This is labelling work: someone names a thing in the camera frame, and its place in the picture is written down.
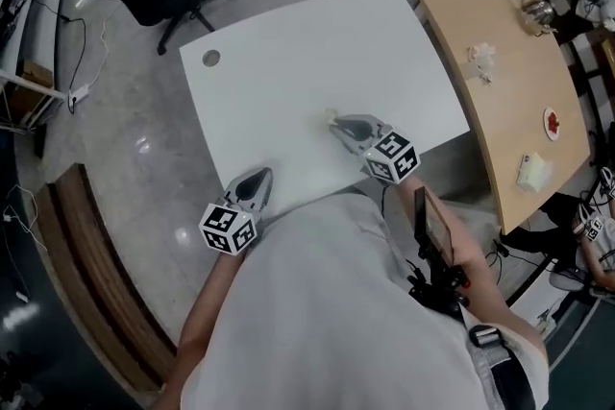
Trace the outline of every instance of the black strap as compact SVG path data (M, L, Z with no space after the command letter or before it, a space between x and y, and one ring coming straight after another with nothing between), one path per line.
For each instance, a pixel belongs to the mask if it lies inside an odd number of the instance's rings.
M515 353L506 346L502 333L497 328L487 325L476 325L468 333L472 343L479 349L504 352L504 356L500 356L499 360L489 361L504 408L535 410L536 402L526 371Z

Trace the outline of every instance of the hole in table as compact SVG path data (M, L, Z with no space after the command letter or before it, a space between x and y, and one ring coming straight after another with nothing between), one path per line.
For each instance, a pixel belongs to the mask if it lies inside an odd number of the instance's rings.
M208 50L203 55L203 65L205 67L213 67L220 61L220 52L217 50Z

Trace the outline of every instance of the power strip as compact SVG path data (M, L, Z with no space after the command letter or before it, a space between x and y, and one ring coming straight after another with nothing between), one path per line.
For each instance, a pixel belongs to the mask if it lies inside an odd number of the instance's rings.
M75 105L84 100L89 94L89 84L82 85L76 91L68 92L68 105L71 111L74 111Z

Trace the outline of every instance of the red object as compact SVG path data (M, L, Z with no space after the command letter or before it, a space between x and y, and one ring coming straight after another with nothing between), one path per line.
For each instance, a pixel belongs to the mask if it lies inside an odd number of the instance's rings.
M557 119L557 115L552 112L549 115L549 132L551 133L557 133L557 130L559 129L559 120Z

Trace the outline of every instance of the cable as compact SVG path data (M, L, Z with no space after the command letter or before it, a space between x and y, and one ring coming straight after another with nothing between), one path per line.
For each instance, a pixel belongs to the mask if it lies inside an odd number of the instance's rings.
M592 197L592 200L594 201L594 206L596 207L596 209L599 211L600 214L602 214L603 210L601 209L601 205L598 205L598 202L596 202L596 197Z
M383 188L382 188L382 198L381 198L381 215L382 217L384 217L384 196L386 195L386 190L388 190L388 184L386 184Z
M498 279L496 280L496 285L500 285L500 280L502 280L502 271L504 270L504 262L502 261L502 257L496 254L496 257L500 259L500 273L498 274Z
M589 202L591 202L591 200L588 200L588 197L583 198L583 193L586 193L587 195L589 195L590 190L581 190L581 192L578 194L578 198L582 201L585 202L586 200ZM594 205L595 206L603 206L603 205L608 205L608 203L610 202L610 200L607 200L606 202L600 202L599 204L596 202L596 198L592 197L592 199L594 200Z
M19 189L21 191L23 191L24 193L27 193L28 195L30 195L30 197L32 198L32 203L34 204L35 207L35 218L32 220L32 222L30 223L30 226L26 226L23 221L21 220L21 218L19 217L19 214L17 214L17 212L15 211L15 209L12 207L12 205L6 205L7 199L9 198L9 196L12 194L12 192L15 189ZM7 211L11 210L13 215L8 215ZM19 226L21 226L22 230L28 234L30 234L32 236L32 238L45 250L47 251L47 247L42 244L40 241L38 241L37 237L35 236L35 234L32 232L32 227L35 224L35 222L38 219L38 205L37 205L37 201L35 200L35 196L34 194L26 189L26 188L22 188L21 186L19 186L18 184L15 184L10 190L9 193L7 193L7 196L4 199L4 202L2 203L2 214L3 216L7 216L8 218L12 219L16 219L17 222L19 223Z
M502 262L502 257L500 256L500 254L498 252L490 252L487 254L487 256L485 257L485 259L488 259L489 256L491 256L492 254L495 255L495 259L489 263L489 268L493 267L498 260L500 260L500 272L498 273L498 280L496 280L496 285L500 284L500 280L502 280L502 272L504 270L504 264Z
M75 67L75 71L73 72L73 77L71 78L70 85L68 86L68 94L70 95L70 91L72 90L73 84L75 83L75 76L77 75L77 71L79 70L79 66L81 65L81 61L84 58L84 53L86 52L86 45L87 45L86 21L82 17L75 17L74 19L71 19L67 15L60 14L60 13L54 11L47 4L44 4L44 3L40 2L39 0L33 0L33 1L35 1L37 4L40 4L42 7L46 8L49 12L52 12L53 14L58 15L60 17L60 19L62 21L64 21L64 22L81 21L83 26L84 26L84 46L81 49L81 55L79 56L79 61L77 61L77 66ZM73 101L72 101L73 102L73 106L72 107L70 105L70 97L66 98L66 102L68 103L68 111L70 111L70 114L75 114L74 103L76 102L76 98L73 98Z
M9 248L9 240L7 239L7 232L4 230L4 226L2 227L2 235L4 236L4 245L7 248L7 253L9 254L9 259L11 260L12 267L15 272L19 275L19 279L21 280L21 284L23 285L24 290L26 291L26 296L28 296L28 300L32 298L30 294L30 289L28 288L28 284L26 283L26 279L21 275L21 272L17 268L17 264L12 257L11 248Z
M508 252L508 256L512 256L513 258L516 258L518 260L526 261L527 263L530 263L531 265L540 268L540 265L538 265L538 263L534 263L533 261L529 261L528 259L523 258L522 256L516 256L516 255L512 254L511 252ZM566 278L569 278L570 280L576 280L577 282L584 283L584 280L582 278L580 278L579 276L576 276L572 272L568 272L568 274L570 274L570 275L565 275L565 274L562 274L560 272L556 272L555 270L549 270L548 268L545 268L545 271L549 272L550 274L556 274L557 276L566 277Z
M103 31L101 31L100 33L100 40L103 42L103 45L105 46L105 56L103 57L103 60L100 62L100 65L98 66L98 71L96 72L96 76L94 77L92 82L87 85L88 88L92 87L94 83L98 81L98 77L100 76L100 73L103 70L103 66L105 65L105 62L107 61L107 58L109 57L109 46L107 46L107 42L105 41L105 31L107 30L107 21L111 18L112 15L114 15L117 12L117 10L119 9L121 5L122 5L121 2L117 2L115 5L115 9L113 9L113 11L111 11L111 13L107 17L105 17L105 20L103 21Z
M419 268L414 263L412 263L410 260L408 260L407 258L406 258L406 261L410 264L410 267L412 267L415 271L419 270Z
M589 310L589 313L587 313L587 316L585 316L585 319L583 320L583 323L581 323L580 326L578 327L577 331L575 331L575 334L573 335L573 338L570 339L570 342L568 342L568 345L566 345L564 350L557 356L557 358L554 360L552 365L549 367L549 372L550 373L552 373L555 370L555 368L559 365L559 363L564 359L566 354L568 354L568 352L570 351L570 348L575 344L575 342L577 341L577 339L580 336L580 334L585 330L585 327L587 326L589 321L594 316L594 313L598 309L598 305L599 304L600 304L600 300L596 299L596 302L594 302L594 305Z
M613 254L615 254L615 249L613 250L609 250L608 252L606 252L605 254L603 254L600 258L599 258L599 262L603 262L605 260L607 260L608 258L610 258Z
M491 263L489 263L489 268L491 268L493 265L495 265L496 261L498 261L498 252L491 252L491 253L488 253L488 254L487 254L487 256L486 256L484 259L485 259L485 260L486 260L486 259L489 259L489 256L491 256L492 254L494 254L494 255L496 256L496 259L495 259L495 260L493 260Z

